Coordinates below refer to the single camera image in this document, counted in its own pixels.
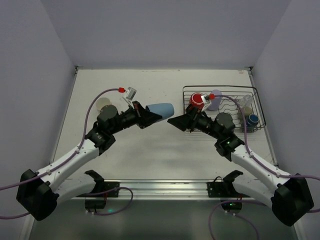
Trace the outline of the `red mug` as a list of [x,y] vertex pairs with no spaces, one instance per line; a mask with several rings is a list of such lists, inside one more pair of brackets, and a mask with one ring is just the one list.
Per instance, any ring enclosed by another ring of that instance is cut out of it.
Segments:
[[204,107],[204,102],[202,100],[202,94],[200,92],[195,92],[190,96],[189,99],[189,105],[191,105],[193,108],[198,108],[199,111],[201,111]]

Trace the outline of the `light blue cup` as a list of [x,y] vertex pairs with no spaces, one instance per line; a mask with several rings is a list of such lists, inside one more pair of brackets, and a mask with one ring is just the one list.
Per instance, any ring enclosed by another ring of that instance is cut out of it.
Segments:
[[166,120],[175,114],[174,106],[171,103],[149,104],[145,109],[149,112],[160,115],[161,120]]

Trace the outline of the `lavender cup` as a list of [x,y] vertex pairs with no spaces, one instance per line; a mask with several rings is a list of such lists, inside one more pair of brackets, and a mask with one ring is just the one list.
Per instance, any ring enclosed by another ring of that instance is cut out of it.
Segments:
[[221,104],[222,97],[220,96],[222,93],[218,89],[214,89],[210,93],[211,95],[214,95],[214,98],[211,100],[210,106],[207,108],[208,111],[217,111]]

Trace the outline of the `pink mug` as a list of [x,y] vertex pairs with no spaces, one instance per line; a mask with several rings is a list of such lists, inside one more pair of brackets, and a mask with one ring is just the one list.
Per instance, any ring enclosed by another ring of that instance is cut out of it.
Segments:
[[101,110],[108,105],[111,105],[112,102],[110,101],[109,98],[107,97],[100,97],[96,102],[95,102],[95,107],[96,110],[100,113]]

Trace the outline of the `clear faceted glass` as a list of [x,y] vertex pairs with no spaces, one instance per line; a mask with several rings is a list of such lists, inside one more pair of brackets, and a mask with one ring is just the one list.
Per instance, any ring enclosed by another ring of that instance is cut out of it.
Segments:
[[253,102],[253,96],[250,94],[247,94],[245,96],[243,96],[243,98],[240,100],[240,107],[244,108],[244,107],[249,107]]

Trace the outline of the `dark blue small cup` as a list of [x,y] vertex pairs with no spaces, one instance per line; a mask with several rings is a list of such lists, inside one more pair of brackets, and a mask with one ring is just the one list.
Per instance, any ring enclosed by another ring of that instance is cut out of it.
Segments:
[[250,114],[246,119],[246,126],[248,128],[255,128],[258,125],[259,121],[260,119],[257,115]]

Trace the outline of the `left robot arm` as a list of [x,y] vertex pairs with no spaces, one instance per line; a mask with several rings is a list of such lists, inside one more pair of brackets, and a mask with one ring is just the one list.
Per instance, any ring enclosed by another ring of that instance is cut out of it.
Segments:
[[62,199],[62,183],[80,167],[106,152],[116,141],[114,135],[134,125],[147,128],[164,120],[157,106],[143,107],[138,101],[122,112],[110,104],[98,114],[92,129],[80,143],[56,162],[38,170],[26,170],[20,177],[16,200],[37,221],[47,218]]

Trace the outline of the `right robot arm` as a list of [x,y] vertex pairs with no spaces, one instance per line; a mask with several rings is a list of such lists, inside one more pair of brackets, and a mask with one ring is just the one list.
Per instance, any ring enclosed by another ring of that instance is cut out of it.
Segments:
[[234,133],[235,124],[228,113],[219,113],[215,119],[190,106],[185,114],[168,119],[168,123],[185,132],[199,130],[216,139],[216,151],[228,161],[246,169],[257,181],[241,183],[236,177],[234,190],[250,196],[271,208],[273,214],[286,226],[293,226],[314,207],[306,177],[291,175],[256,155],[247,142]]

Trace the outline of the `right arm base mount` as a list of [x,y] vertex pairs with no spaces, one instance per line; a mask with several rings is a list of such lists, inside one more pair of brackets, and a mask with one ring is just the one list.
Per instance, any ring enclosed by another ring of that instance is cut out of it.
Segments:
[[[243,195],[238,193],[233,187],[233,182],[243,173],[239,170],[234,170],[225,177],[217,176],[214,180],[206,183],[207,194],[209,198],[220,198],[220,202],[226,201],[229,198],[242,200]],[[243,207],[241,202],[223,203],[221,207],[228,213],[238,214]]]

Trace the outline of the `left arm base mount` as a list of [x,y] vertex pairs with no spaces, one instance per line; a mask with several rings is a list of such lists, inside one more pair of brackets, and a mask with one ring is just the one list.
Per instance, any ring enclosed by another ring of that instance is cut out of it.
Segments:
[[97,193],[100,193],[100,194],[94,196],[95,198],[98,198],[96,200],[85,200],[84,207],[89,212],[97,213],[98,210],[102,210],[105,208],[108,197],[110,198],[118,197],[119,190],[116,189],[108,193],[103,193],[103,194],[101,193],[120,187],[120,183],[118,181],[105,181],[105,179],[94,170],[88,170],[85,172],[85,174],[92,177],[95,182],[95,186],[93,190],[90,192],[90,194],[97,194]]

